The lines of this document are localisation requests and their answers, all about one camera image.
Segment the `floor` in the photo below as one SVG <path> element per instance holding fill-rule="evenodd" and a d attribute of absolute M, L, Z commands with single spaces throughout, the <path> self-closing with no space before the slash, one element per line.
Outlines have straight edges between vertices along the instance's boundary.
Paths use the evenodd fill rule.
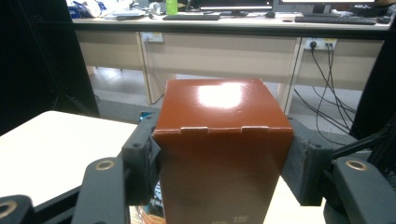
<path fill-rule="evenodd" d="M 215 77 L 194 77 L 186 75 L 177 75 L 177 78 L 215 78 Z M 145 82 L 141 71 L 120 70 L 113 68 L 97 67 L 93 69 L 93 74 L 90 75 L 92 87 L 95 95 L 102 102 L 116 102 L 125 105 L 143 106 L 147 109 L 161 109 L 162 99 L 157 103 L 149 105 L 147 103 Z M 270 92 L 277 99 L 277 84 L 265 83 Z M 345 106 L 340 107 L 333 105 L 327 101 L 320 100 L 324 88 L 313 88 L 307 86 L 296 86 L 297 93 L 293 94 L 289 116 L 299 120 L 302 124 L 311 130 L 320 130 L 321 133 L 332 133 L 348 135 L 348 129 L 342 126 L 351 126 L 354 119 L 353 112 L 344 111 L 356 110 L 359 100 L 361 98 L 361 91 L 347 91 L 335 89 L 334 92 L 338 99 L 340 99 Z M 334 102 L 334 95 L 327 89 L 325 92 L 326 100 Z M 310 109 L 304 102 L 313 106 L 314 110 Z M 331 123 L 321 116 L 317 116 L 314 112 L 320 105 L 320 111 L 325 113 Z"/>

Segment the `wall socket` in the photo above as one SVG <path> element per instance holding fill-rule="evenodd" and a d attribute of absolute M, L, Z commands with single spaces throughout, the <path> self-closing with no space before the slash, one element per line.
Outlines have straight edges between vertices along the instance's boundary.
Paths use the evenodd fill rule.
<path fill-rule="evenodd" d="M 323 50 L 332 50 L 335 49 L 335 45 L 337 44 L 337 39 L 335 38 L 307 38 L 305 42 L 304 49 L 311 49 L 311 42 L 317 42 L 317 46 L 315 50 L 323 49 Z M 332 48 L 327 48 L 327 45 L 332 44 Z"/>
<path fill-rule="evenodd" d="M 143 41 L 157 42 L 157 43 L 163 42 L 163 33 L 141 32 L 140 34 L 142 36 Z"/>

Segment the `brown cardboard box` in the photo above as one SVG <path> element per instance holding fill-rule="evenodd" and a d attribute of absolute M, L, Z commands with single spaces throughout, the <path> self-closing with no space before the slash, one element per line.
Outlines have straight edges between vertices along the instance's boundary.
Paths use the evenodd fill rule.
<path fill-rule="evenodd" d="M 167 224 L 262 224 L 292 129 L 259 79 L 167 82 L 153 133 Z"/>

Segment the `white table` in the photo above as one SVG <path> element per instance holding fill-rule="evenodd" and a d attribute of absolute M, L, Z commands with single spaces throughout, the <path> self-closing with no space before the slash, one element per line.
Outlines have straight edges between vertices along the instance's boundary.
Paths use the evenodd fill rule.
<path fill-rule="evenodd" d="M 117 156 L 135 127 L 54 111 L 29 120 L 0 136 L 0 197 L 24 194 L 36 206 L 79 186 L 86 166 Z M 264 224 L 320 224 L 322 211 L 301 207 L 280 178 Z"/>

